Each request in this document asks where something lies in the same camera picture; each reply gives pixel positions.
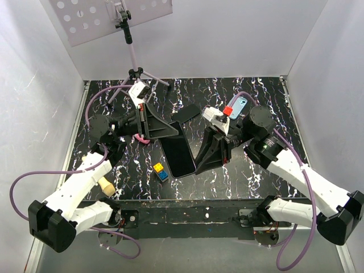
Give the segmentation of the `light blue phone case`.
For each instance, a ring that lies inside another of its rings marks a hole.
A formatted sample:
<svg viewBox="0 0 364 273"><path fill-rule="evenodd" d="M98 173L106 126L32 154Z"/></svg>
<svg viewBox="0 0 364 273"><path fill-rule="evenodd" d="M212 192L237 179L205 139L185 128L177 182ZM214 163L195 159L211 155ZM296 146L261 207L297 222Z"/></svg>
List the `light blue phone case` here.
<svg viewBox="0 0 364 273"><path fill-rule="evenodd" d="M235 120L239 117L244 107L247 105L248 100L244 98L243 96L234 96L230 102L228 103L228 107L232 109L231 114L229 115L229 118L232 120Z"/></svg>

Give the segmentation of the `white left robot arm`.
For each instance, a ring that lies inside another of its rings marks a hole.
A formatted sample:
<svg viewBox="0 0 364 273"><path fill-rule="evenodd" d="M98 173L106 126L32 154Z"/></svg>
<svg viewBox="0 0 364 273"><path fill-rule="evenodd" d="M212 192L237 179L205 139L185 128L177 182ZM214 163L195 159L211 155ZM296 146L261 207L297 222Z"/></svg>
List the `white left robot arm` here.
<svg viewBox="0 0 364 273"><path fill-rule="evenodd" d="M146 103L121 119L101 114L91 117L89 133L96 142L79 168L44 201L33 201L28 207L31 235L57 253L65 251L84 230L98 224L113 228L120 223L121 207L107 197L82 209L78 205L122 159L126 143L121 137L140 134L154 140L179 134Z"/></svg>

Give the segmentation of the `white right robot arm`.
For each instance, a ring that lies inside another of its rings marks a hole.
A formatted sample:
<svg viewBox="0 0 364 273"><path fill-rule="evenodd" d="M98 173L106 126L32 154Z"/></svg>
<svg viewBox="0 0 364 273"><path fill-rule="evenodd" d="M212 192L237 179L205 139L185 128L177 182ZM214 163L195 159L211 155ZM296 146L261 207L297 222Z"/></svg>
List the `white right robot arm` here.
<svg viewBox="0 0 364 273"><path fill-rule="evenodd" d="M276 122L266 107L254 106L242 123L232 127L229 114L207 107L202 116L209 122L196 157L200 174L230 162L234 148L248 143L244 152L255 164L281 177L311 204L284 201L268 196L253 218L264 226L290 222L317 229L327 241L342 246L363 217L363 193L352 193L331 183L300 161L296 151L276 131Z"/></svg>

